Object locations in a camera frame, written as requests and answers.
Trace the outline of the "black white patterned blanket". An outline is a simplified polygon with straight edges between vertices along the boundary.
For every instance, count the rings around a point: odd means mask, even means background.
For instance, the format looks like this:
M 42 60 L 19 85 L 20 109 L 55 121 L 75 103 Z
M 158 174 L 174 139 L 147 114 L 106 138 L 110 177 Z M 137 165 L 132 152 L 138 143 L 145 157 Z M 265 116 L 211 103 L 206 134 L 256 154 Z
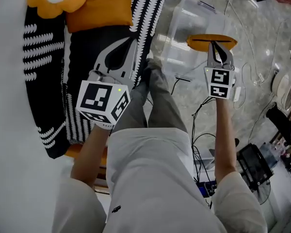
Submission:
M 39 136 L 50 158 L 63 156 L 86 140 L 93 124 L 76 109 L 83 80 L 100 52 L 131 37 L 138 51 L 133 86 L 142 78 L 151 41 L 165 0 L 131 0 L 132 26 L 104 26 L 70 33 L 63 12 L 43 19 L 27 5 L 23 33 L 25 84 Z

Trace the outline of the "small orange pillow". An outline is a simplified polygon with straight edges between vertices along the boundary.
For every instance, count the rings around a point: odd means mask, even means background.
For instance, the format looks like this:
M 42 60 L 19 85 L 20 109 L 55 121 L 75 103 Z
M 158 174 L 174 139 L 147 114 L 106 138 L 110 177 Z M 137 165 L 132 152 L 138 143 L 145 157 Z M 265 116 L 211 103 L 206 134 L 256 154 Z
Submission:
M 221 35 L 221 34 L 196 34 L 188 36 L 186 42 L 187 45 L 201 52 L 207 52 L 209 49 L 209 43 L 216 41 L 226 47 L 228 50 L 231 50 L 234 46 L 237 45 L 238 41 L 232 37 Z

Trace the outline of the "slim white power strip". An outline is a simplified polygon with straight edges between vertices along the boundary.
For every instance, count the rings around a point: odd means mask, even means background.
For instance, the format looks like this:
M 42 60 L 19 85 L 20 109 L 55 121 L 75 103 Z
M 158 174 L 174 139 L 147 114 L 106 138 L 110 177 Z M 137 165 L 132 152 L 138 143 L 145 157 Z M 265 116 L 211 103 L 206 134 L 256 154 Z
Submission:
M 235 87 L 233 94 L 233 102 L 237 102 L 239 100 L 241 89 L 242 88 L 240 86 Z

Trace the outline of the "person's right forearm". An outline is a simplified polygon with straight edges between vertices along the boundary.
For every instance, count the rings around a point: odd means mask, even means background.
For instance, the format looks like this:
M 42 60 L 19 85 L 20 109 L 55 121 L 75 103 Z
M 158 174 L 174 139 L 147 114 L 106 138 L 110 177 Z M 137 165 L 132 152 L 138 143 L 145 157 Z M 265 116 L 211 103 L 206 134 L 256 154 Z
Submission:
M 236 144 L 228 100 L 216 99 L 215 178 L 220 183 L 237 164 Z

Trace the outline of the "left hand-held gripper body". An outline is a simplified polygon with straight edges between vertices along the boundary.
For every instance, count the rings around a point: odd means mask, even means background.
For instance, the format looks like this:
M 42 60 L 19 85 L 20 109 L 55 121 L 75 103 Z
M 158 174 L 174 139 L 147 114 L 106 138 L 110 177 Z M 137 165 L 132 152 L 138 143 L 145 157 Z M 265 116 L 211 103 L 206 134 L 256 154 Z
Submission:
M 129 78 L 91 70 L 81 82 L 76 109 L 99 127 L 111 130 L 130 103 Z

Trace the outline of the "large orange pillow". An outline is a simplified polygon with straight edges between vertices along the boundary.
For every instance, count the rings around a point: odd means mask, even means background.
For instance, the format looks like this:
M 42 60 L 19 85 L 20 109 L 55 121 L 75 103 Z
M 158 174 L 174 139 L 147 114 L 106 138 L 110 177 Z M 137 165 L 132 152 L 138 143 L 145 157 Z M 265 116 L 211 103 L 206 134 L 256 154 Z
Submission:
M 83 6 L 66 14 L 70 33 L 104 26 L 132 26 L 131 0 L 86 0 Z

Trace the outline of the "black device with blue screen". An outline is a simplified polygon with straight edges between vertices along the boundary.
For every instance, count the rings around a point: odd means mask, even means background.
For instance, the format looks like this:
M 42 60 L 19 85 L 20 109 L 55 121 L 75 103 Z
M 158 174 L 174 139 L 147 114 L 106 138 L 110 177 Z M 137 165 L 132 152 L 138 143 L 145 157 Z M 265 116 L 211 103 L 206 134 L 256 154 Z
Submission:
M 196 185 L 204 198 L 211 197 L 217 188 L 216 181 L 197 182 Z

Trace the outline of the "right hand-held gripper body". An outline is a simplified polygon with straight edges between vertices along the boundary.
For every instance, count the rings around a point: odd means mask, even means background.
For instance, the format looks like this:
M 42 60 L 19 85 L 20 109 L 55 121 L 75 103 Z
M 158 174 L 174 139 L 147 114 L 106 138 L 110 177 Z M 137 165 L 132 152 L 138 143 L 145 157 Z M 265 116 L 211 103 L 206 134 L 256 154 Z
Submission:
M 229 99 L 233 81 L 235 80 L 235 71 L 225 70 L 223 68 L 204 67 L 204 73 L 208 96 Z

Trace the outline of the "black floor fan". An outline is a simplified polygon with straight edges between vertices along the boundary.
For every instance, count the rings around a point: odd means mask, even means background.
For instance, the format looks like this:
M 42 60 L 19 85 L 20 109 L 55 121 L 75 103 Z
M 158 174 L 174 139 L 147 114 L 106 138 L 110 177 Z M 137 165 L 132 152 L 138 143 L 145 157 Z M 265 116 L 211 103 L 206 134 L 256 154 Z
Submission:
M 249 143 L 241 149 L 237 153 L 237 160 L 242 168 L 242 178 L 262 205 L 269 198 L 271 192 L 270 178 L 273 176 L 273 172 L 254 144 Z

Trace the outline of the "white round fan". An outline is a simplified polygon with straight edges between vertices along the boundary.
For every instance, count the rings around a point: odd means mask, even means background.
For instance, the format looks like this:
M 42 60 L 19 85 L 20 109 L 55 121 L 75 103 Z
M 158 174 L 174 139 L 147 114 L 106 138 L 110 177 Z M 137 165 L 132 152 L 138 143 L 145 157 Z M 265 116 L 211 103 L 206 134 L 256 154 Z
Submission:
M 278 108 L 283 113 L 288 114 L 291 110 L 291 70 L 277 72 L 273 78 L 271 89 Z

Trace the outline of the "person's white shirt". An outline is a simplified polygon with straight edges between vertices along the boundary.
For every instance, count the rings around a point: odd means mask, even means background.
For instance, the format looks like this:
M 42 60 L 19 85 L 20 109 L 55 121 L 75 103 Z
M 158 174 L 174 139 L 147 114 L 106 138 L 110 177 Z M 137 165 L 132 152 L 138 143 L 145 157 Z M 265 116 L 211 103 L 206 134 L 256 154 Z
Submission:
M 236 171 L 219 182 L 208 207 L 191 175 L 189 141 L 172 128 L 113 133 L 109 211 L 88 185 L 63 179 L 52 233 L 267 233 L 260 204 Z

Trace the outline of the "person's left forearm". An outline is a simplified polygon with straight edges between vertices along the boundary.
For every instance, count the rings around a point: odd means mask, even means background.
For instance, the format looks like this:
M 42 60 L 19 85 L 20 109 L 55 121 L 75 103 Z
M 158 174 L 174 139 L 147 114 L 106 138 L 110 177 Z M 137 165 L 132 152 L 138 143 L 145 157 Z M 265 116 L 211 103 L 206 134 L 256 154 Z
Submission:
M 111 130 L 94 126 L 71 170 L 70 177 L 79 180 L 90 188 L 94 187 L 98 175 L 101 157 Z

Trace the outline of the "person's grey trousers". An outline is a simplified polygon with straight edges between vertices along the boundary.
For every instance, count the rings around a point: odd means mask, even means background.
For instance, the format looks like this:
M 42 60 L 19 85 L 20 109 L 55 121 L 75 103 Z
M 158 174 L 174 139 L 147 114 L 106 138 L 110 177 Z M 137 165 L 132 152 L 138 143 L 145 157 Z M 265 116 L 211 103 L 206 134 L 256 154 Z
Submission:
M 153 100 L 149 119 L 143 106 L 148 94 Z M 168 89 L 166 76 L 153 59 L 147 59 L 142 80 L 130 93 L 130 103 L 115 125 L 113 132 L 133 128 L 177 128 L 187 132 L 180 112 Z

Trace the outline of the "clear plastic storage bin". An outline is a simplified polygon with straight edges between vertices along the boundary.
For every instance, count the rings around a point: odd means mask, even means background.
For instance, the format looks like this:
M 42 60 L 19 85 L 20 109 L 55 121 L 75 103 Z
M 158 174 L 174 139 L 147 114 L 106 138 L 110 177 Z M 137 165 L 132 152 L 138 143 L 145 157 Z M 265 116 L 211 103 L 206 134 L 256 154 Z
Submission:
M 199 0 L 165 0 L 172 12 L 167 21 L 168 32 L 156 31 L 154 43 L 162 47 L 156 56 L 162 70 L 169 76 L 193 80 L 204 80 L 207 54 L 195 51 L 186 42 L 193 34 L 222 34 L 232 38 L 232 23 L 221 12 Z

